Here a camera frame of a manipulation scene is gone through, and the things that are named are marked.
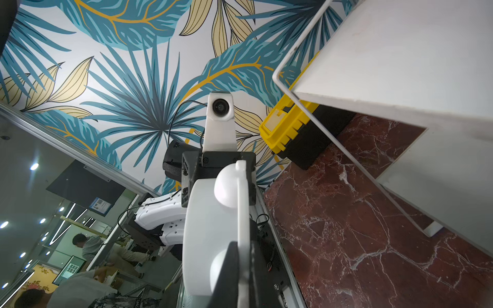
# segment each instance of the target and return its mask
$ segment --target sign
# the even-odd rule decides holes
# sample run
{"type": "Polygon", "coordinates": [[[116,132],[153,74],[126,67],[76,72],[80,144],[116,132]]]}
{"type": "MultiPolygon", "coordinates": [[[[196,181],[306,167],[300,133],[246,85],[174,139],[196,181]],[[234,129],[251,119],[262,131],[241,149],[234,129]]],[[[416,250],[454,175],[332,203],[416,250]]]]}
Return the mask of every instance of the sign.
{"type": "Polygon", "coordinates": [[[111,206],[112,206],[111,203],[106,202],[103,199],[96,197],[94,199],[94,201],[91,203],[91,205],[89,206],[89,209],[105,216],[108,213],[111,206]]]}

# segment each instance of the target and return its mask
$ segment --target gray shirt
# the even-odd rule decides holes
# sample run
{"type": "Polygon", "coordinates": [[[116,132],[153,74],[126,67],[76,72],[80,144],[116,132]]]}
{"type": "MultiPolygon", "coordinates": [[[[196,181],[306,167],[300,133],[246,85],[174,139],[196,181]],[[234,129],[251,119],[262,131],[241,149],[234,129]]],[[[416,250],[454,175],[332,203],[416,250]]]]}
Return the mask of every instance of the gray shirt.
{"type": "Polygon", "coordinates": [[[117,291],[94,280],[94,270],[80,272],[60,284],[46,308],[88,308],[96,299],[117,291]]]}
{"type": "Polygon", "coordinates": [[[89,237],[82,247],[82,257],[91,262],[92,259],[98,253],[99,248],[103,245],[104,241],[99,236],[89,237]]]}

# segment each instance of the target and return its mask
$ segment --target black hair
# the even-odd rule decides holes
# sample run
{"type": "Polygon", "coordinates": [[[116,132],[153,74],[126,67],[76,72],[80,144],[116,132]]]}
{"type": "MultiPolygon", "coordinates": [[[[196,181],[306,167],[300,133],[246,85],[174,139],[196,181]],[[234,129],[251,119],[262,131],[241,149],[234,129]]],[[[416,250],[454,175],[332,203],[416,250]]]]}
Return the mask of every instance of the black hair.
{"type": "Polygon", "coordinates": [[[29,289],[24,291],[15,301],[14,308],[32,308],[41,302],[44,291],[39,289],[29,289]]]}
{"type": "Polygon", "coordinates": [[[87,237],[84,234],[79,233],[73,237],[72,244],[77,245],[77,243],[84,243],[85,241],[87,241],[87,237]]]}

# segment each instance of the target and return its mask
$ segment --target beige pants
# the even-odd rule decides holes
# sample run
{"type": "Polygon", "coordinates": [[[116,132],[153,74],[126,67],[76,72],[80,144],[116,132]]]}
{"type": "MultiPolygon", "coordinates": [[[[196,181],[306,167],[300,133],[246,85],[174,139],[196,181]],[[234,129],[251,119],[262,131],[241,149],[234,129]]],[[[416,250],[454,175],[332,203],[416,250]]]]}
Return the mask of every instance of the beige pants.
{"type": "Polygon", "coordinates": [[[139,272],[135,270],[135,267],[132,264],[128,263],[129,261],[137,261],[140,263],[144,263],[149,260],[149,255],[142,252],[134,252],[130,250],[126,250],[120,245],[115,245],[113,247],[113,251],[109,255],[109,261],[114,263],[115,267],[119,270],[122,270],[130,275],[135,277],[139,276],[139,272]]]}

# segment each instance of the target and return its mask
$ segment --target black bracket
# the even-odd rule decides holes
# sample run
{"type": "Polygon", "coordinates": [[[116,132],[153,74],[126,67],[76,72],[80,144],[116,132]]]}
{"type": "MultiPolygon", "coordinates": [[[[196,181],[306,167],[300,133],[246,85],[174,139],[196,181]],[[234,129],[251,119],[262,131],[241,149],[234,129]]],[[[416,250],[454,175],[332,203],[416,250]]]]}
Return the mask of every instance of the black bracket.
{"type": "Polygon", "coordinates": [[[248,196],[250,205],[256,203],[255,183],[252,172],[255,172],[256,156],[253,152],[184,152],[181,163],[181,206],[188,207],[190,192],[196,180],[216,178],[227,165],[238,160],[246,161],[246,179],[248,180],[248,196]]]}

